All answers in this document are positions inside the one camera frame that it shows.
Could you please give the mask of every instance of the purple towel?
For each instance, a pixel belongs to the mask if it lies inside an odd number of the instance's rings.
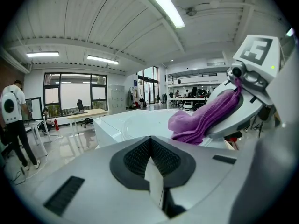
[[[241,81],[235,81],[238,90],[227,90],[212,102],[200,107],[192,115],[180,110],[168,120],[168,129],[173,131],[171,138],[184,143],[198,145],[209,127],[229,113],[239,103]]]

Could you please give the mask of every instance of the fluorescent light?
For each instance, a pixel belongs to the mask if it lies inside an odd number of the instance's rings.
[[[57,51],[53,52],[32,52],[27,53],[28,57],[39,57],[39,56],[59,56],[59,53]]]
[[[117,65],[119,63],[117,61],[112,61],[112,60],[105,59],[105,58],[100,58],[100,57],[97,57],[97,56],[87,56],[87,59],[100,61],[100,62],[108,62],[108,63],[114,64],[114,65]]]
[[[170,20],[173,22],[176,28],[183,28],[185,26],[181,16],[176,10],[175,6],[170,0],[155,0],[161,8],[169,16]]]
[[[295,30],[294,30],[293,28],[291,28],[291,29],[286,33],[286,35],[287,35],[287,36],[292,36],[294,33],[295,33]]]

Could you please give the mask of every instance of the sneaker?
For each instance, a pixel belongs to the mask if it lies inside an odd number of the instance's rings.
[[[34,165],[34,167],[35,167],[36,169],[38,169],[38,168],[39,168],[39,165],[41,164],[41,161],[40,161],[40,160],[37,160],[36,162],[37,162],[37,164]]]

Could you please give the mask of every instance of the black chair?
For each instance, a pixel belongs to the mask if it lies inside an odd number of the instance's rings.
[[[78,99],[78,101],[77,101],[77,107],[78,107],[79,111],[84,111],[84,107],[83,107],[83,104],[82,104],[82,100],[81,100],[81,99]],[[84,128],[86,128],[86,125],[88,125],[88,124],[93,125],[93,120],[92,120],[92,119],[90,119],[90,118],[86,118],[86,119],[84,119],[84,120],[85,120],[85,122],[83,122],[83,123],[81,124],[81,126],[84,125]]]
[[[157,95],[157,99],[158,99],[158,102],[160,103],[160,100],[163,100],[162,98],[160,98],[159,95]]]

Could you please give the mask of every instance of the metal cabinet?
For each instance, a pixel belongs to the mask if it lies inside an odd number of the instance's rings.
[[[110,114],[125,112],[125,87],[122,85],[110,85],[108,101]]]

